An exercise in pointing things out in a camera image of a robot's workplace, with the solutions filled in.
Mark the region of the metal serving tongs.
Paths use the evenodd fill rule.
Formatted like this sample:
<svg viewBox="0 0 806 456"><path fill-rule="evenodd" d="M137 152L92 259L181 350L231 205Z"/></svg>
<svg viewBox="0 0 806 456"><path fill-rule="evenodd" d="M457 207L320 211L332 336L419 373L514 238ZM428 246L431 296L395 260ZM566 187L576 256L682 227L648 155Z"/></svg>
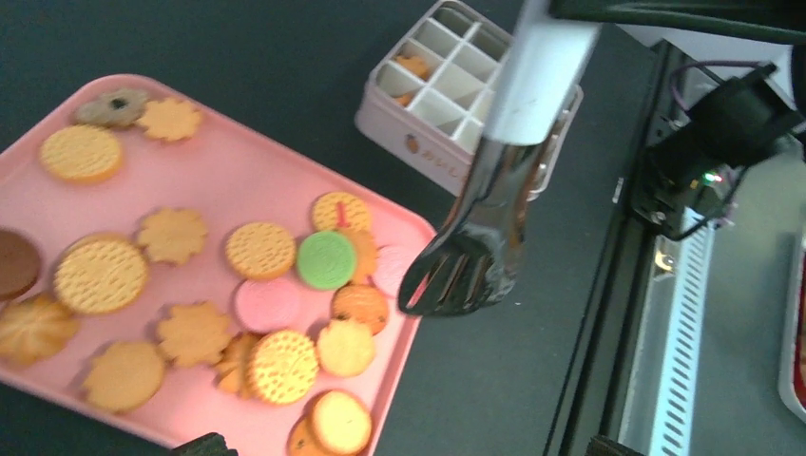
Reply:
<svg viewBox="0 0 806 456"><path fill-rule="evenodd" d="M553 17L548 1L524 3L462 192L402 278L400 312L470 314L513 289L525 251L529 189L601 28Z"/></svg>

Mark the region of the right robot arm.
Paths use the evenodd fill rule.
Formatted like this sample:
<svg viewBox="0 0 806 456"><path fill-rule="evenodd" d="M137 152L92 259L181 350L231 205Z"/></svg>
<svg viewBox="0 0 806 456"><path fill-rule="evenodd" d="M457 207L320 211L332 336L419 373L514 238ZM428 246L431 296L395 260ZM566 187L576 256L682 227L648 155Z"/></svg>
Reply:
<svg viewBox="0 0 806 456"><path fill-rule="evenodd" d="M550 14L591 23L622 23L790 45L795 104L788 106L768 83L773 63L748 63L750 72L731 77L695 104L679 108L689 121L649 145L632 198L633 210L673 241L692 236L725 215L747 171L777 153L779 139L805 121L805 4L802 1L553 1ZM701 220L677 230L693 181L727 165L739 176L727 195Z"/></svg>

